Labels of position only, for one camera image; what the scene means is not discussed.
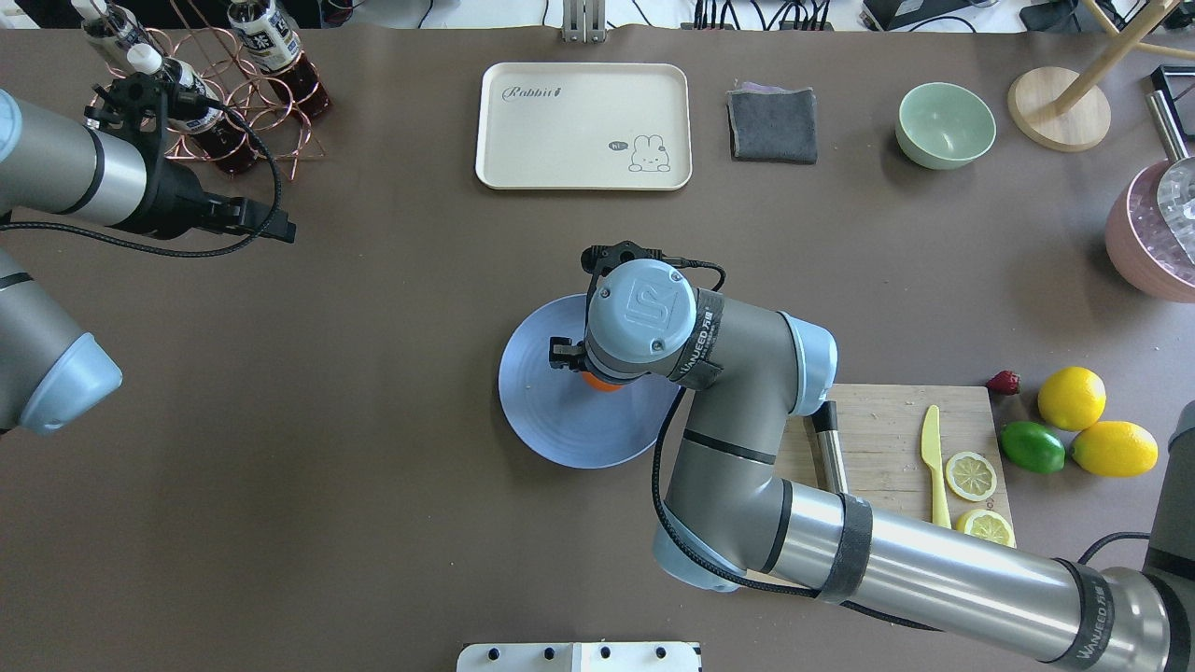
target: robotic arm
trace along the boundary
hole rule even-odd
[[[0,90],[0,230],[26,207],[152,238],[196,227],[294,242],[286,213],[206,193],[188,167],[165,160],[165,120],[202,115],[202,100],[140,74],[97,92],[105,104],[87,114],[99,130]],[[148,117],[153,130],[142,128]],[[0,434],[18,424],[50,434],[121,380],[94,337],[0,250]]]
[[[654,373],[695,390],[655,555],[673,576],[733,591],[747,569],[1067,670],[1191,671],[1195,403],[1171,458],[1145,569],[1098,573],[872,509],[777,477],[786,417],[825,401],[825,329],[695,289],[631,243],[590,249],[586,340],[553,338],[556,367],[626,384]],[[611,259],[606,268],[594,259]],[[596,279],[606,275],[600,285]]]

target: folded towel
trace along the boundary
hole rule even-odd
[[[817,99],[813,88],[789,91],[743,83],[727,92],[731,154],[743,161],[817,163]]]

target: yellow plastic knife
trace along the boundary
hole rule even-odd
[[[921,462],[930,468],[930,484],[933,491],[933,524],[950,527],[946,482],[942,478],[942,435],[938,433],[938,407],[936,405],[931,405],[925,411],[925,423],[921,424]]]

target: blue plate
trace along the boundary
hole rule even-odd
[[[651,447],[678,386],[649,374],[599,392],[580,373],[547,365],[547,340],[586,335],[586,297],[540,306],[515,329],[498,367],[498,398],[515,434],[547,459],[577,469],[614,466]]]

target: bottle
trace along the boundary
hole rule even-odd
[[[82,17],[87,42],[114,69],[129,72],[124,55],[135,44],[153,47],[149,33],[124,7],[109,5],[105,0],[71,0],[71,5]]]
[[[128,60],[139,73],[176,83],[184,91],[209,96],[209,85],[195,73],[195,68],[177,59],[163,56],[148,44],[135,44],[129,49]],[[208,108],[200,118],[172,118],[167,123],[174,130],[194,138],[212,163],[229,175],[245,172],[257,163],[245,132],[233,126],[223,110]]]
[[[299,36],[275,0],[232,0],[228,23],[250,59],[271,78],[270,86],[282,100],[289,100],[293,94],[295,106],[310,120],[332,106],[332,99],[307,60]]]

